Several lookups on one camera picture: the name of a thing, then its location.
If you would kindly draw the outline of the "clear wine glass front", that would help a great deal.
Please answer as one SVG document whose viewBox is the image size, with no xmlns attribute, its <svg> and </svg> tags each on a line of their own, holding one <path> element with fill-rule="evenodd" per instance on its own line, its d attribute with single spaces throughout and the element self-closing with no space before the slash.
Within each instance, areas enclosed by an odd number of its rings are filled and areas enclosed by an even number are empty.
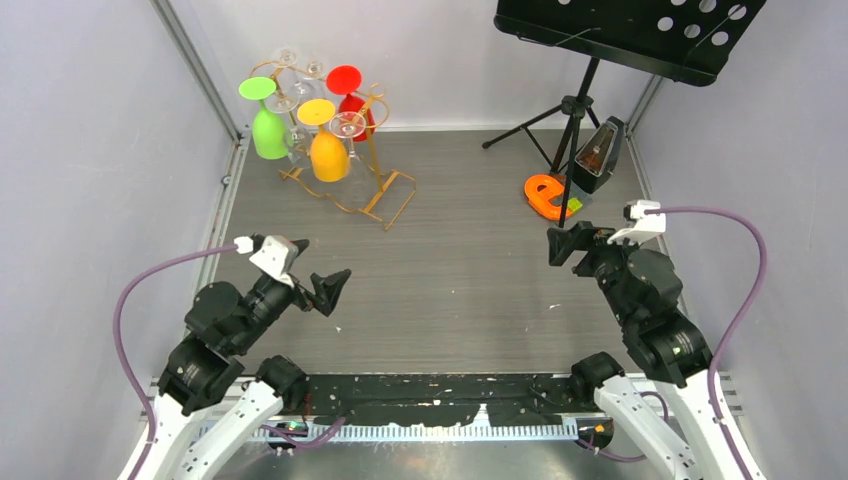
<svg viewBox="0 0 848 480">
<path fill-rule="evenodd" d="M 369 187 L 370 167 L 355 148 L 354 139 L 366 132 L 366 118 L 356 111 L 336 113 L 329 123 L 330 132 L 343 141 L 346 148 L 346 174 L 340 180 L 340 202 L 349 210 L 363 209 L 373 194 Z"/>
</svg>

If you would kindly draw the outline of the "gold wire glass rack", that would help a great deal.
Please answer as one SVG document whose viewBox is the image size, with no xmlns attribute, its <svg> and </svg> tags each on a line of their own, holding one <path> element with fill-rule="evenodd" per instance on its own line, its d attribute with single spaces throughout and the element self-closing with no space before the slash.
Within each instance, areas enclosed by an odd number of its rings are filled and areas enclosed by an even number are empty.
<svg viewBox="0 0 848 480">
<path fill-rule="evenodd" d="M 296 70 L 301 70 L 307 63 L 308 62 L 298 60 L 296 66 L 284 68 L 276 64 L 272 58 L 254 66 L 248 78 L 269 77 L 276 82 L 276 92 L 296 93 L 293 86 L 295 81 L 294 72 Z M 325 99 L 331 101 L 336 106 L 336 113 L 339 113 L 338 104 L 342 100 L 343 96 L 332 93 L 326 85 L 327 75 L 335 67 L 329 68 L 325 65 L 325 63 L 324 66 L 325 73 L 322 79 L 322 86 L 324 87 L 326 95 Z M 319 181 L 313 173 L 310 156 L 309 166 L 307 168 L 295 167 L 288 156 L 279 160 L 269 161 L 282 162 L 283 165 L 278 171 L 278 175 L 281 180 L 296 184 L 311 197 L 328 202 L 345 213 L 363 215 L 377 222 L 383 230 L 389 230 L 415 196 L 417 184 L 413 176 L 397 169 L 384 169 L 380 165 L 377 155 L 375 134 L 377 129 L 381 128 L 390 116 L 390 107 L 385 99 L 385 87 L 380 83 L 374 83 L 370 87 L 364 87 L 362 75 L 362 83 L 355 93 L 366 100 L 366 104 L 360 112 L 363 113 L 366 109 L 370 109 L 372 111 L 374 121 L 376 122 L 373 126 L 374 133 L 372 145 L 368 142 L 355 142 L 356 151 L 367 163 L 372 172 L 372 175 L 369 178 L 369 187 L 373 196 L 363 209 L 358 211 L 347 209 L 340 202 L 340 180 L 334 183 Z M 305 126 L 314 138 L 318 128 L 314 126 L 306 126 L 299 120 L 298 122 Z"/>
</svg>

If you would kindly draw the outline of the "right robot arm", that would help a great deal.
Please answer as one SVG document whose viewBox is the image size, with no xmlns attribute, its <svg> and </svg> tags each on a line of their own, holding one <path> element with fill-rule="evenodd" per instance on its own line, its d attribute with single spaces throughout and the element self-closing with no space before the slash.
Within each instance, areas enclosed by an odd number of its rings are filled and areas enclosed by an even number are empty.
<svg viewBox="0 0 848 480">
<path fill-rule="evenodd" d="M 643 249 L 663 234 L 666 219 L 650 213 L 621 229 L 580 221 L 550 228 L 548 262 L 561 266 L 575 252 L 574 267 L 603 293 L 634 363 L 672 409 L 681 434 L 651 414 L 633 382 L 606 352 L 573 365 L 571 397 L 584 410 L 600 408 L 631 436 L 643 455 L 672 479 L 760 479 L 757 465 L 712 364 L 718 358 L 678 306 L 683 284 L 670 258 Z"/>
</svg>

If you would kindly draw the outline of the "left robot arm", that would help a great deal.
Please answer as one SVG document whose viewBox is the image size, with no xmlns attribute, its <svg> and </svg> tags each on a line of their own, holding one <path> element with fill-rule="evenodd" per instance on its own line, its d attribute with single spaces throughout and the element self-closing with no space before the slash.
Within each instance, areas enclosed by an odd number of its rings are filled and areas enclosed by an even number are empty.
<svg viewBox="0 0 848 480">
<path fill-rule="evenodd" d="M 235 386 L 244 371 L 240 357 L 291 306 L 303 312 L 330 316 L 350 279 L 349 269 L 327 276 L 312 274 L 306 288 L 291 273 L 294 261 L 306 251 L 306 239 L 252 234 L 168 260 L 130 281 L 121 292 L 112 319 L 115 350 L 126 378 L 137 394 L 146 425 L 122 479 L 211 479 L 257 430 L 268 428 L 271 417 L 293 414 L 310 400 L 307 374 L 290 359 L 265 359 L 236 402 L 199 435 L 198 429 Z M 132 291 L 146 278 L 181 263 L 216 254 L 247 256 L 260 272 L 242 294 L 228 282 L 200 288 L 184 318 L 187 335 L 168 355 L 148 397 L 130 366 L 122 338 L 122 314 Z"/>
</svg>

